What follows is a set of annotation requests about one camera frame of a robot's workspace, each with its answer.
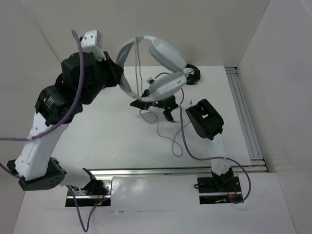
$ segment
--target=cable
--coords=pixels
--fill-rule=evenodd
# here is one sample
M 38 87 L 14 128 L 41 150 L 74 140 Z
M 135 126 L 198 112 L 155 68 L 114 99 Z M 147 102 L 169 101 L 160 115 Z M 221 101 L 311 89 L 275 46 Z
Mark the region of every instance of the cable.
M 183 128 L 185 128 L 187 125 L 189 125 L 191 123 L 191 121 L 189 121 L 187 124 L 185 124 L 184 126 L 183 126 Z M 175 142 L 176 142 L 176 137 L 177 137 L 177 135 L 179 134 L 179 132 L 181 132 L 181 128 L 180 128 L 180 130 L 179 131 L 177 131 L 177 133 L 175 134 L 175 136 L 174 136 L 174 138 L 173 138 L 173 140 L 172 140 L 172 145 L 171 145 L 171 149 L 172 149 L 172 152 L 174 151 L 174 146 L 175 146 Z
M 140 78 L 141 78 L 141 95 L 143 95 L 143 78 L 141 74 L 141 60 L 140 60 L 140 53 L 138 50 L 138 44 L 136 45 L 136 50 L 137 50 L 137 60 L 138 60 L 138 67 L 139 67 L 138 73 L 140 74 Z
M 76 96 L 74 98 L 73 104 L 72 106 L 69 108 L 68 112 L 66 113 L 66 115 L 56 124 L 53 125 L 50 129 L 39 133 L 36 136 L 33 137 L 26 137 L 26 138 L 16 138 L 16 137 L 0 137 L 0 141 L 29 141 L 29 140 L 34 140 L 34 139 L 38 139 L 40 137 L 44 137 L 45 135 L 49 134 L 50 132 L 54 131 L 56 128 L 58 128 L 60 125 L 62 125 L 69 117 L 70 115 L 73 113 L 79 98 L 80 98 L 80 93 L 82 90 L 82 85 L 83 85 L 83 75 L 84 75 L 84 60 L 83 60 L 83 51 L 82 51 L 82 46 L 80 44 L 80 40 L 79 37 L 77 35 L 77 32 L 75 30 L 72 30 L 72 34 L 76 40 L 77 46 L 78 46 L 78 51 L 79 51 L 79 60 L 80 60 L 80 74 L 79 74 L 79 83 L 78 83 L 78 88 L 77 88 L 77 92 L 76 92 Z M 12 174 L 8 169 L 6 169 L 6 167 L 0 163 L 0 167 L 3 168 L 6 172 L 8 172 L 9 174 L 17 177 L 17 175 Z
M 245 170 L 245 168 L 239 162 L 237 162 L 236 160 L 231 159 L 229 157 L 198 158 L 198 157 L 195 157 L 194 155 L 192 155 L 192 153 L 190 152 L 190 149 L 187 146 L 186 139 L 185 139 L 185 134 L 184 134 L 184 129 L 183 129 L 183 112 L 182 112 L 182 107 L 181 106 L 180 106 L 180 121 L 181 121 L 181 133 L 182 133 L 183 143 L 184 143 L 184 146 L 185 146 L 185 149 L 186 149 L 187 153 L 191 156 L 191 158 L 193 158 L 195 160 L 198 160 L 198 161 L 207 161 L 207 160 L 213 160 L 213 159 L 226 159 L 226 160 L 229 160 L 231 162 L 234 162 L 235 164 L 237 164 L 243 170 L 243 172 L 245 173 L 245 175 L 247 177 L 248 184 L 249 184 L 248 192 L 247 192 L 246 196 L 241 201 L 233 202 L 233 198 L 236 197 L 236 196 L 232 196 L 230 198 L 230 202 L 234 203 L 234 204 L 238 204 L 238 203 L 244 202 L 249 197 L 250 192 L 252 190 L 252 182 L 251 182 L 250 177 L 249 177 L 247 171 Z
M 182 92 L 182 100 L 180 102 L 180 105 L 182 105 L 183 101 L 184 101 L 184 98 L 185 98 L 185 95 L 184 95 L 184 90 L 181 88 L 181 92 Z
M 136 41 L 135 41 L 135 44 L 136 44 L 136 49 L 135 49 L 135 58 L 136 58 L 136 90 L 137 90 L 137 95 L 138 95 L 138 99 L 140 99 L 140 93 L 138 91 L 138 78 L 137 78 L 137 55 L 138 55 L 138 42 L 137 42 L 137 37 L 136 37 Z
M 236 195 L 236 194 L 237 194 L 237 190 L 236 190 L 236 188 L 235 188 L 233 185 L 230 185 L 230 186 L 232 187 L 232 189 L 234 189 L 235 194 L 230 195 L 230 188 L 229 188 L 228 198 L 231 198 L 231 197 L 237 196 L 237 195 Z
M 187 70 L 186 72 L 184 72 L 184 74 L 190 74 L 190 73 L 193 72 L 192 70 L 194 70 L 194 68 L 191 68 L 191 69 Z
M 146 113 L 143 113 L 143 114 L 142 114 L 142 111 L 144 111 L 144 110 L 140 110 L 140 111 L 139 111 L 139 114 L 140 114 L 140 116 L 142 116 L 142 118 L 143 118 L 147 123 L 156 123 L 156 122 L 157 122 L 157 134 L 158 134 L 158 136 L 160 136 L 161 138 L 165 138 L 165 139 L 171 140 L 171 141 L 173 142 L 172 153 L 174 154 L 174 156 L 176 156 L 176 157 L 182 157 L 182 156 L 183 156 L 183 153 L 184 153 L 182 146 L 181 146 L 175 139 L 172 139 L 172 138 L 167 137 L 167 136 L 163 136 L 163 135 L 161 135 L 161 134 L 159 133 L 159 120 L 158 120 L 158 116 L 157 116 L 153 111 L 151 111 L 151 110 L 145 110 L 145 111 L 147 111 L 147 112 L 146 112 Z M 155 120 L 148 120 L 148 119 L 146 119 L 144 116 L 147 115 L 147 114 L 152 114 L 152 115 L 154 115 Z M 181 152 L 182 152 L 181 154 L 178 155 L 178 154 L 175 153 L 175 151 L 174 151 L 174 143 L 177 144 L 177 145 L 180 147 Z
M 162 72 L 162 73 L 159 73 L 157 76 L 155 76 L 154 79 L 157 79 L 161 75 L 170 75 L 170 74 L 168 72 Z
M 98 200 L 99 200 L 99 194 L 100 194 L 100 191 L 99 191 L 99 189 L 98 188 L 96 188 L 96 190 L 98 191 L 98 194 L 97 194 L 97 200 L 96 200 L 96 203 L 98 202 Z
M 84 227 L 84 224 L 83 224 L 83 221 L 82 221 L 82 218 L 81 218 L 81 214 L 80 214 L 80 210 L 79 210 L 79 206 L 78 206 L 78 202 L 77 202 L 76 196 L 75 196 L 75 194 L 74 194 L 74 192 L 73 192 L 73 190 L 71 189 L 70 186 L 66 185 L 66 187 L 68 188 L 69 192 L 70 192 L 71 195 L 73 196 L 74 203 L 75 203 L 75 206 L 76 206 L 76 209 L 77 209 L 77 214 L 78 214 L 78 218 L 79 218 L 81 227 L 82 227 L 83 231 L 86 233 L 86 232 L 88 232 L 88 230 L 89 230 L 90 218 L 91 218 L 91 215 L 92 215 L 93 211 L 96 209 L 96 207 L 98 206 L 99 203 L 104 202 L 104 201 L 107 200 L 108 198 L 102 199 L 100 202 L 96 202 L 96 203 L 94 204 L 94 207 L 92 208 L 92 210 L 91 210 L 91 212 L 90 212 L 90 214 L 89 214 L 89 217 L 88 217 L 87 228 L 85 228 L 85 227 Z

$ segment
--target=small robot arm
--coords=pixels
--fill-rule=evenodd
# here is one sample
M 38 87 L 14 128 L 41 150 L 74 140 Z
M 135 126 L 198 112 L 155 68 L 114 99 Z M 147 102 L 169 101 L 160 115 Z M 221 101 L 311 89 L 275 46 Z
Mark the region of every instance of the small robot arm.
M 185 111 L 196 133 L 201 138 L 209 139 L 207 141 L 208 155 L 220 157 L 211 161 L 211 172 L 216 187 L 222 188 L 234 177 L 231 164 L 225 158 L 228 154 L 225 151 L 222 136 L 223 118 L 206 99 Z
M 19 174 L 24 191 L 48 190 L 60 185 L 85 188 L 98 183 L 87 169 L 60 165 L 51 154 L 60 136 L 68 128 L 75 114 L 82 112 L 83 104 L 90 104 L 105 87 L 120 83 L 123 68 L 112 62 L 103 52 L 102 35 L 97 30 L 86 32 L 80 38 L 84 59 L 84 80 L 79 101 L 69 118 L 44 137 L 28 141 L 20 156 L 7 163 L 12 173 Z M 79 53 L 62 63 L 62 74 L 52 86 L 43 89 L 35 104 L 34 122 L 29 138 L 53 128 L 70 109 L 78 88 Z

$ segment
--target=white enclosure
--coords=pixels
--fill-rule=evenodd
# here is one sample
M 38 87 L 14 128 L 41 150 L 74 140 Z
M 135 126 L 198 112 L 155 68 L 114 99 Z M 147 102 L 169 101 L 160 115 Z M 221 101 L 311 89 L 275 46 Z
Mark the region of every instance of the white enclosure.
M 103 34 L 103 48 L 113 59 L 124 42 L 134 36 L 150 34 L 177 47 L 189 63 L 203 65 L 204 82 L 209 81 L 209 86 L 201 86 L 198 92 L 187 87 L 186 92 L 196 101 L 203 96 L 218 106 L 227 120 L 225 129 L 229 132 L 225 136 L 228 150 L 233 153 L 231 156 L 248 165 L 250 148 L 244 120 L 223 69 L 223 66 L 238 67 L 238 81 L 270 172 L 251 173 L 254 186 L 249 200 L 238 207 L 224 204 L 207 209 L 196 203 L 197 194 L 182 193 L 182 202 L 171 197 L 170 183 L 178 181 L 176 189 L 181 191 L 196 182 L 193 175 L 172 176 L 172 180 L 159 177 L 160 181 L 157 177 L 154 180 L 138 178 L 129 182 L 132 183 L 128 187 L 132 189 L 130 193 L 112 197 L 110 210 L 96 211 L 90 233 L 102 233 L 105 228 L 110 233 L 153 233 L 151 230 L 155 233 L 234 234 L 311 232 L 312 205 L 307 198 L 312 192 L 312 0 L 2 0 L 0 26 L 1 137 L 28 135 L 40 91 L 55 82 L 61 73 L 60 61 L 77 51 L 71 29 L 77 30 L 79 35 L 99 30 Z M 154 76 L 158 71 L 150 66 L 159 66 L 147 53 L 148 45 L 143 42 L 140 47 L 142 65 L 147 66 L 142 68 L 144 80 L 149 73 Z M 130 54 L 127 65 L 134 65 L 134 55 Z M 128 106 L 131 100 L 119 88 L 108 90 L 99 94 L 103 99 L 96 99 L 94 106 L 85 107 L 85 111 L 75 117 L 72 129 L 63 136 L 68 142 L 59 144 L 53 156 L 65 154 L 64 163 L 74 160 L 76 166 L 94 169 L 200 166 L 186 155 L 182 161 L 173 156 L 164 157 L 170 153 L 170 142 L 158 138 L 156 126 L 146 123 L 143 123 L 144 128 L 155 136 L 145 143 L 157 141 L 166 147 L 159 149 L 157 160 L 150 160 L 149 156 L 149 160 L 140 165 L 131 164 L 133 158 L 127 161 L 127 152 L 116 148 L 118 142 L 107 143 L 102 135 L 113 115 L 107 114 L 103 118 L 105 124 L 96 128 L 100 115 L 105 113 L 101 106 L 108 103 L 108 94 L 114 97 L 114 104 L 120 101 L 122 111 L 117 111 L 120 114 L 117 120 L 130 118 L 134 121 L 130 127 L 122 123 L 122 128 L 129 131 L 137 128 L 142 120 L 137 111 Z M 75 126 L 93 128 L 96 135 L 84 134 L 83 129 L 75 130 Z M 165 134 L 178 130 L 178 126 L 164 120 L 160 126 Z M 131 136 L 121 133 L 116 130 L 116 138 L 124 137 L 136 143 Z M 150 150 L 155 154 L 157 147 L 153 147 L 140 151 L 142 155 L 136 155 L 137 161 L 142 161 Z M 1 163 L 6 164 L 18 157 L 23 143 L 0 142 L 0 148 Z M 205 153 L 205 147 L 197 153 L 201 152 Z M 75 159 L 77 153 L 82 156 Z M 243 174 L 239 176 L 246 193 L 246 179 Z M 148 185 L 160 186 L 161 180 L 167 185 L 163 193 L 153 190 L 154 187 L 149 190 Z M 113 192 L 126 191 L 123 182 L 127 179 L 117 178 L 118 181 Z M 82 232 L 76 211 L 64 208 L 64 188 L 27 192 L 22 204 L 24 192 L 18 181 L 2 170 L 0 187 L 1 234 Z M 133 201 L 136 196 L 140 202 Z M 84 220 L 89 210 L 83 209 Z

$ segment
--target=white floor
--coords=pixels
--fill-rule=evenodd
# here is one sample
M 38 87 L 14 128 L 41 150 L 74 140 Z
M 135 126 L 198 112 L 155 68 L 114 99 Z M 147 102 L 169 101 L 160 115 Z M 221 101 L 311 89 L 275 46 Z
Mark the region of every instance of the white floor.
M 201 81 L 195 86 L 185 86 L 183 107 L 206 98 L 224 119 L 224 143 L 229 156 L 241 164 L 250 165 L 246 142 L 236 112 L 233 96 L 223 66 L 200 66 Z M 162 67 L 142 67 L 144 87 L 146 80 L 165 71 Z M 134 67 L 126 67 L 126 77 L 133 90 L 136 89 Z M 138 109 L 130 107 L 133 99 L 119 87 L 106 88 L 91 105 L 75 116 L 61 137 L 52 157 L 62 164 L 79 168 L 162 168 L 208 166 L 209 162 L 196 161 L 186 153 L 177 158 L 171 152 L 172 142 L 156 134 L 156 124 L 146 123 Z M 179 115 L 174 113 L 176 123 L 165 120 L 162 110 L 151 108 L 159 117 L 161 134 L 173 137 L 180 129 Z M 191 125 L 186 127 L 186 138 L 191 151 L 198 157 L 209 157 L 207 139 L 200 138 Z M 181 134 L 177 141 L 182 144 Z
M 111 207 L 98 207 L 89 234 L 295 234 L 275 174 L 250 174 L 244 204 L 200 205 L 196 176 L 120 178 Z M 248 189 L 241 174 L 243 194 Z M 14 234 L 83 233 L 75 208 L 65 208 L 66 188 L 26 192 Z M 91 207 L 80 209 L 86 222 Z

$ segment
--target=purple cable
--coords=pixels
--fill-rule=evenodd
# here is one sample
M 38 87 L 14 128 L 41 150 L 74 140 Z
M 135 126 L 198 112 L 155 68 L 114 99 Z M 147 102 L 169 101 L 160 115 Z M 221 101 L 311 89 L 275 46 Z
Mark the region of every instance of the purple cable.
M 86 233 L 88 232 L 89 230 L 89 224 L 90 224 L 90 218 L 91 218 L 91 215 L 93 213 L 93 211 L 96 209 L 96 207 L 98 206 L 99 203 L 103 202 L 103 201 L 106 201 L 108 198 L 104 198 L 102 199 L 100 202 L 96 202 L 94 204 L 94 207 L 92 208 L 90 214 L 89 214 L 89 217 L 88 217 L 88 221 L 87 221 L 87 228 L 84 227 L 84 224 L 83 224 L 83 221 L 82 221 L 82 218 L 81 218 L 81 214 L 80 214 L 80 210 L 79 210 L 79 206 L 78 206 L 78 202 L 77 202 L 77 199 L 76 199 L 76 196 L 73 192 L 73 190 L 71 189 L 71 187 L 67 186 L 66 187 L 68 188 L 68 190 L 71 192 L 72 196 L 73 196 L 73 199 L 74 199 L 74 203 L 75 203 L 75 206 L 76 206 L 76 209 L 77 209 L 77 214 L 78 214 L 78 218 L 79 218 L 79 221 L 80 221 L 80 224 L 81 224 L 81 227 L 83 229 L 83 231 Z
M 239 196 L 239 195 L 236 195 L 236 196 L 232 196 L 230 198 L 230 202 L 231 203 L 234 203 L 234 204 L 238 204 L 238 203 L 242 203 L 244 201 L 246 201 L 246 199 L 249 197 L 250 195 L 250 192 L 252 190 L 252 182 L 250 180 L 250 177 L 247 173 L 247 171 L 245 170 L 245 168 L 240 165 L 239 162 L 237 162 L 236 160 L 234 159 L 231 159 L 229 157 L 207 157 L 207 158 L 198 158 L 198 157 L 195 157 L 194 155 L 192 155 L 192 153 L 190 152 L 189 150 L 189 147 L 187 146 L 186 144 L 186 140 L 185 140 L 185 135 L 184 135 L 184 127 L 183 127 L 183 112 L 182 112 L 182 107 L 180 106 L 180 122 L 181 122 L 181 133 L 182 133 L 182 138 L 183 138 L 183 143 L 184 143 L 184 146 L 185 146 L 185 149 L 187 151 L 187 153 L 191 156 L 191 158 L 195 159 L 195 160 L 198 160 L 198 161 L 207 161 L 207 160 L 214 160 L 214 159 L 226 159 L 226 160 L 229 160 L 229 161 L 232 161 L 234 163 L 236 163 L 242 170 L 243 172 L 245 173 L 246 177 L 247 177 L 247 180 L 248 180 L 248 184 L 249 184 L 249 189 L 248 189 L 248 192 L 246 194 L 246 196 L 239 202 L 233 202 L 233 198 L 235 198 L 236 196 Z
M 83 75 L 84 75 L 84 61 L 83 61 L 83 51 L 82 51 L 82 46 L 80 44 L 80 40 L 79 37 L 77 35 L 77 32 L 75 30 L 72 30 L 72 34 L 76 40 L 77 46 L 78 46 L 78 51 L 79 51 L 79 58 L 80 58 L 80 75 L 79 75 L 79 83 L 78 83 L 78 88 L 77 88 L 77 92 L 76 92 L 76 96 L 74 98 L 73 104 L 72 106 L 69 108 L 68 112 L 66 113 L 66 115 L 56 124 L 53 125 L 53 127 L 51 127 L 50 129 L 48 129 L 45 132 L 39 133 L 36 136 L 33 136 L 31 139 L 28 138 L 14 138 L 14 137 L 0 137 L 0 141 L 28 141 L 28 140 L 34 140 L 34 139 L 38 139 L 40 137 L 43 137 L 47 134 L 49 134 L 50 132 L 54 131 L 56 128 L 58 128 L 59 126 L 61 126 L 68 118 L 69 116 L 73 113 L 79 98 L 80 98 L 80 93 L 82 90 L 82 85 L 83 85 Z
M 14 176 L 14 177 L 20 179 L 20 176 L 19 176 L 19 175 L 16 175 L 16 174 L 11 173 L 10 170 L 8 170 L 2 163 L 0 163 L 0 167 L 1 167 L 2 169 L 4 169 L 7 173 L 9 173 L 10 175 L 12 175 L 12 176 Z

